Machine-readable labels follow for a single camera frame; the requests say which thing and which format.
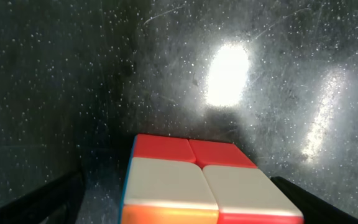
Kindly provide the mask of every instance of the black table surface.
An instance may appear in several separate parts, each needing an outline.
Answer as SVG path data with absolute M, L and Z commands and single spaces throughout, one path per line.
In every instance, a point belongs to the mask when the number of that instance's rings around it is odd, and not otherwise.
M 233 142 L 358 218 L 358 1 L 0 0 L 0 206 L 73 169 L 116 223 L 137 133 Z

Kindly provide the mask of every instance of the cube piece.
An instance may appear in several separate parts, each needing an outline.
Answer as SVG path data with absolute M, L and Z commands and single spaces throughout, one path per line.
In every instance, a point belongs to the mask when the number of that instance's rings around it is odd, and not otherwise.
M 187 139 L 138 134 L 134 157 L 196 162 Z
M 259 169 L 206 166 L 203 169 L 219 206 L 218 224 L 300 224 L 299 209 Z
M 216 224 L 217 210 L 126 205 L 121 224 Z
M 132 159 L 124 205 L 218 210 L 198 166 L 139 157 Z
M 229 143 L 189 140 L 196 164 L 257 168 L 237 146 Z

